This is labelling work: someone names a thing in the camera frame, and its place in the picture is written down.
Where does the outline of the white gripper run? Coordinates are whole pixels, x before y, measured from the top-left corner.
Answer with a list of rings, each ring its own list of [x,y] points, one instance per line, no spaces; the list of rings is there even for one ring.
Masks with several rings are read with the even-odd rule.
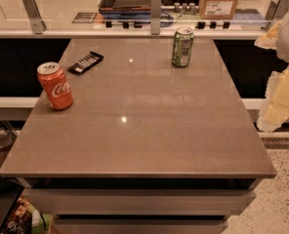
[[[289,63],[289,12],[254,43],[258,48],[276,50],[277,57]],[[289,65],[282,71],[273,71],[257,120],[262,132],[273,132],[289,118]]]

